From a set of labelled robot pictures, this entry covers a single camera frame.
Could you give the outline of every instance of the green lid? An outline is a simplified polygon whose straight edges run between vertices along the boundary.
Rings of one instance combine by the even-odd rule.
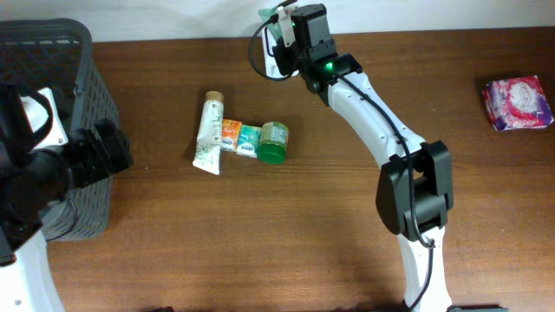
[[[268,164],[281,164],[285,161],[285,149],[276,144],[263,144],[258,147],[258,159]]]

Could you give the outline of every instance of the white wall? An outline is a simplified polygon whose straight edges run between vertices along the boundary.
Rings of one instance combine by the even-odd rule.
[[[97,42],[251,36],[281,0],[0,0],[0,20],[70,17]],[[555,26],[555,0],[304,0],[333,33]]]

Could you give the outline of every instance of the pink package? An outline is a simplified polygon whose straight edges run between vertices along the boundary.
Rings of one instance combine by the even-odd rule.
[[[552,111],[537,76],[490,82],[483,95],[497,131],[544,128],[553,123]]]

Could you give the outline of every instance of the green jar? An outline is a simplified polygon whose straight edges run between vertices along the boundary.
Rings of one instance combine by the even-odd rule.
[[[258,159],[268,164],[281,164],[285,161],[285,151],[289,140],[289,129],[279,122],[266,122],[260,133]]]

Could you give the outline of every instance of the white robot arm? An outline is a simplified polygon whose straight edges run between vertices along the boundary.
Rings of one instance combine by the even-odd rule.
[[[357,88],[364,92],[389,115],[396,127],[405,137],[408,149],[411,153],[421,150],[421,144],[425,140],[413,133],[405,126],[382,101],[372,85],[368,76],[364,73],[350,73],[344,76]],[[329,87],[328,99],[330,107],[340,114],[360,136],[364,144],[372,152],[379,167],[389,162],[392,156],[404,157],[405,152],[398,143],[397,137],[389,123],[377,109],[370,106],[360,95],[343,81]],[[428,282],[428,289],[423,293],[420,302],[413,311],[445,312],[451,306],[451,297],[447,292],[445,275],[443,271],[443,235],[445,226],[441,229],[434,227],[422,235],[427,239],[435,241],[433,253],[433,265]],[[407,279],[407,290],[405,303],[410,307],[417,299],[427,282],[429,270],[430,253],[419,242],[411,242],[402,234],[397,235],[401,246],[403,267]]]
[[[413,133],[380,99],[360,64],[351,55],[336,52],[322,4],[297,7],[295,2],[285,1],[274,9],[275,15],[263,17],[267,20],[251,39],[252,67],[273,81],[286,80],[298,70],[309,91],[340,114],[372,152],[381,168],[376,207],[401,246],[407,281],[405,308],[419,312],[478,311],[453,308],[445,283],[443,236],[447,211],[453,207],[447,148],[440,141],[428,144]],[[277,23],[283,37],[273,38],[276,44],[271,48],[264,46],[264,58],[273,58],[280,76],[272,72],[265,75],[254,64],[252,45],[262,29]],[[413,169],[423,172],[422,177],[414,180]]]

